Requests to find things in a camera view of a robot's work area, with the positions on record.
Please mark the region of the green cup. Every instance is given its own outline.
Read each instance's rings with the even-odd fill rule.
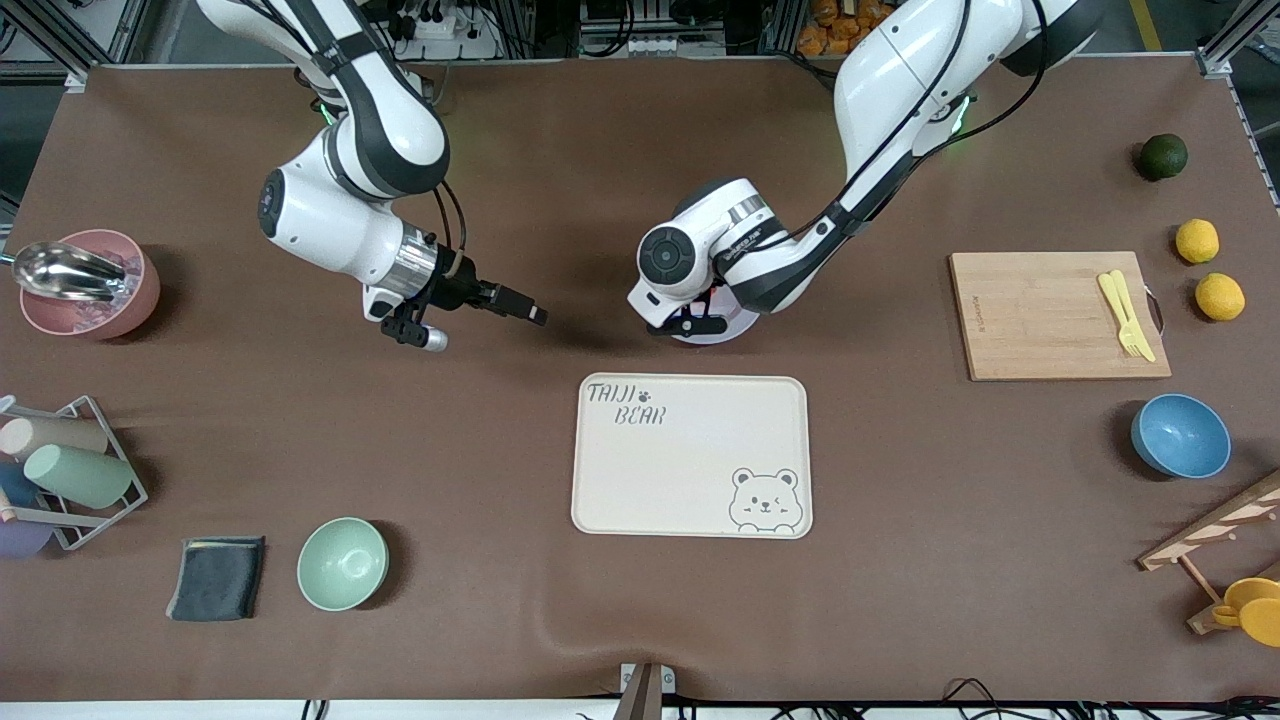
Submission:
[[[46,445],[22,466],[27,479],[46,491],[93,510],[115,503],[137,475],[128,462],[92,450]]]

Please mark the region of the blue bowl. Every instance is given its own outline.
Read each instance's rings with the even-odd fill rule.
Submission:
[[[1231,436],[1212,407],[1185,395],[1151,398],[1130,430],[1148,465],[1179,478],[1211,478],[1231,457]]]

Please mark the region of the lime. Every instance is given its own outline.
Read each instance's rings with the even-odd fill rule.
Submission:
[[[1176,177],[1187,167],[1187,143],[1176,135],[1157,135],[1142,146],[1138,172],[1149,181]]]

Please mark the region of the pink bowl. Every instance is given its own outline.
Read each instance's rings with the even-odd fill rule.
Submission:
[[[127,234],[115,231],[82,231],[69,234],[61,240],[67,245],[88,250],[90,252],[110,252],[119,255],[125,261],[140,258],[142,260],[142,278],[133,295],[125,300],[124,306],[109,315],[96,325],[77,331],[76,323],[81,322],[76,304],[68,300],[54,300],[22,291],[19,302],[22,315],[36,329],[68,337],[82,337],[86,340],[108,340],[122,334],[142,324],[151,311],[156,309],[160,300],[160,278],[151,260],[142,252],[138,243]]]

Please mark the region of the green bowl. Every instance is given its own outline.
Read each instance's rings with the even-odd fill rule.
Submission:
[[[387,577],[387,541],[360,518],[329,520],[298,555],[298,588],[320,610],[351,610]]]

